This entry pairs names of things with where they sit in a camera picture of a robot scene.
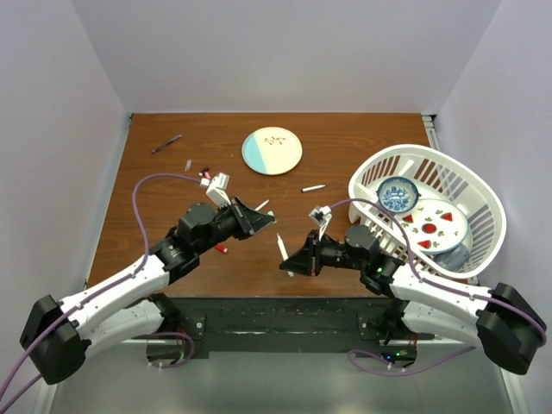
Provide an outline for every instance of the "gray floor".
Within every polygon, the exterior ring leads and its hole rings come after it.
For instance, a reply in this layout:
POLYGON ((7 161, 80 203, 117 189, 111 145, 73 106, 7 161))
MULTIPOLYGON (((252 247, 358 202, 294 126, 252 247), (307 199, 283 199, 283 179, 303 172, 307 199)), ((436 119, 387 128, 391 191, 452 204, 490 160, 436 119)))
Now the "gray floor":
MULTIPOLYGON (((422 344, 414 367, 456 349, 422 344)), ((398 379, 363 373, 345 354, 213 353, 159 372, 145 352, 124 343, 97 355, 58 386, 51 413, 511 412, 500 371, 479 351, 398 379)))

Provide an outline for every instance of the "dish rack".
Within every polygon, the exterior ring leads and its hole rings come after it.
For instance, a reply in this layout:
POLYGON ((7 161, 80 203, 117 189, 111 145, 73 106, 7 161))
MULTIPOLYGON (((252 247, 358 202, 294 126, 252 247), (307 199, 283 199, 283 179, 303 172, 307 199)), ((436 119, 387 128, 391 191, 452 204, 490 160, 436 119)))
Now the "dish rack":
MULTIPOLYGON (((356 170, 348 183, 348 195, 376 203, 380 183, 391 176, 414 181, 423 198, 438 198, 454 204, 464 213, 471 229, 471 255, 458 272, 438 266, 433 256, 411 246, 419 271, 449 279, 471 279, 489 266, 504 241, 506 216, 502 203, 485 181, 460 162, 434 149, 397 145, 379 151, 356 170)), ((354 201, 349 206, 348 217, 351 223, 360 219, 368 226, 388 254, 407 259, 404 237, 381 211, 354 201)))

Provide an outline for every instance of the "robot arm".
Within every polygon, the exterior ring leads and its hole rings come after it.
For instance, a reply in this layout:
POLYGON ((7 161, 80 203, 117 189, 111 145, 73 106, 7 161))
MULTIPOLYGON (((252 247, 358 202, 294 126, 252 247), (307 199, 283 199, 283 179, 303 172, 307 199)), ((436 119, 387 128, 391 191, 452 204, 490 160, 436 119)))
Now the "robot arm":
POLYGON ((30 357, 48 384, 58 383, 77 371, 86 358, 126 339, 154 333, 163 324, 176 326, 178 310, 164 295, 145 295, 183 278, 199 266, 199 256, 218 243, 234 237, 245 240, 274 222, 272 216, 249 209, 238 197, 225 192, 229 177, 218 174, 201 186, 217 204, 196 203, 171 228, 166 237, 150 248, 145 266, 135 263, 90 289, 56 302, 51 296, 39 299, 22 332, 21 345, 27 349, 54 320, 74 311, 31 352, 30 357), (121 284, 85 301, 114 281, 121 284))
MULTIPOLYGON (((327 227, 322 215, 315 217, 315 221, 322 229, 327 227)), ((429 333, 466 342, 483 348, 494 363, 518 374, 527 373, 541 346, 541 335, 534 326, 493 302, 499 300, 514 306, 546 330, 543 320, 514 288, 502 283, 494 289, 463 285, 426 272, 419 272, 421 279, 418 279, 403 261, 380 251, 378 240, 366 226, 349 228, 344 242, 314 229, 303 247, 279 267, 317 276, 323 266, 358 270, 361 283, 369 291, 397 299, 394 309, 387 312, 378 327, 381 330, 429 333), (452 292, 460 290, 466 296, 452 292)))

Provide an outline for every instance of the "purple pen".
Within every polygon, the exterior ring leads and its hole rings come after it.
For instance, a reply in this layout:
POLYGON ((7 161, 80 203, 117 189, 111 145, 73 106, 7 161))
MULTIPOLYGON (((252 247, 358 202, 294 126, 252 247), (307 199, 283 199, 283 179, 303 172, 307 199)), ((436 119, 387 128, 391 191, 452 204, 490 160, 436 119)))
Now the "purple pen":
POLYGON ((165 142, 164 144, 159 145, 157 148, 152 149, 152 154, 158 153, 161 149, 165 149, 169 145, 171 145, 173 142, 178 141, 182 135, 176 135, 174 138, 171 138, 169 141, 165 142))

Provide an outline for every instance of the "basket rim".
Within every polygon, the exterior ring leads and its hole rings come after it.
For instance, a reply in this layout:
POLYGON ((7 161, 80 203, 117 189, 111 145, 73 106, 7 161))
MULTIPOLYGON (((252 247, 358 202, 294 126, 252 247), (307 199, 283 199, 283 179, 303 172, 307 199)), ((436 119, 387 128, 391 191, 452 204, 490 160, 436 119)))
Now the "basket rim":
MULTIPOLYGON (((425 146, 422 146, 422 145, 417 145, 417 144, 393 145, 393 146, 384 148, 381 151, 379 151, 378 153, 372 155, 366 161, 364 161, 361 164, 361 166, 359 166, 356 169, 353 176, 351 177, 351 180, 349 180, 349 182, 348 182, 348 195, 349 195, 349 197, 354 198, 354 185, 358 182, 358 178, 361 176, 362 172, 370 164, 372 164, 378 158, 382 158, 383 155, 385 155, 387 153, 390 153, 391 151, 400 150, 401 152, 403 152, 405 154, 408 154, 409 149, 415 149, 417 152, 425 152, 425 153, 430 154, 430 155, 435 155, 436 158, 445 159, 445 160, 455 164, 456 166, 460 167, 461 169, 465 170, 467 173, 471 174, 472 177, 477 179, 479 184, 483 186, 483 188, 493 198, 494 203, 497 205, 498 210, 499 210, 498 214, 500 215, 500 220, 501 220, 500 231, 499 231, 499 234, 497 236, 497 243, 496 243, 495 247, 492 249, 492 251, 488 254, 488 256, 475 269, 473 269, 469 272, 458 273, 458 272, 451 272, 449 270, 446 270, 446 269, 438 266, 432 259, 430 259, 426 254, 419 251, 416 247, 411 246, 411 249, 412 249, 412 251, 414 252, 415 255, 420 257, 426 263, 430 264, 431 267, 433 267, 434 270, 436 272, 438 272, 439 274, 441 274, 442 276, 446 276, 446 277, 449 277, 451 279, 471 279, 471 278, 474 278, 475 276, 477 276, 481 272, 483 272, 491 264, 491 262, 494 260, 494 258, 497 256, 500 249, 502 248, 502 245, 504 244, 504 239, 505 239, 505 234, 506 234, 506 227, 507 227, 506 214, 505 214, 504 206, 500 202, 500 199, 497 196, 496 192, 494 192, 494 190, 489 186, 489 184, 487 184, 485 182, 485 180, 483 180, 478 174, 476 174, 474 171, 472 171, 469 167, 467 167, 467 166, 463 165, 462 163, 460 163, 460 161, 455 160, 451 156, 446 155, 442 152, 439 152, 439 151, 437 151, 433 148, 425 147, 425 146)), ((433 160, 434 162, 439 162, 438 160, 434 160, 431 156, 428 156, 428 158, 430 160, 433 160)), ((375 220, 376 223, 380 227, 386 229, 385 230, 386 232, 387 231, 390 232, 392 234, 393 238, 398 240, 398 242, 400 242, 402 244, 405 244, 404 237, 402 236, 402 234, 400 234, 400 232, 397 235, 395 230, 389 228, 389 226, 387 226, 384 222, 380 221, 378 217, 376 217, 375 215, 373 215, 369 211, 365 210, 365 208, 361 206, 361 202, 353 201, 353 202, 351 202, 351 204, 358 211, 361 211, 363 214, 364 213, 369 214, 370 215, 370 217, 369 217, 370 220, 372 220, 372 221, 375 220)))

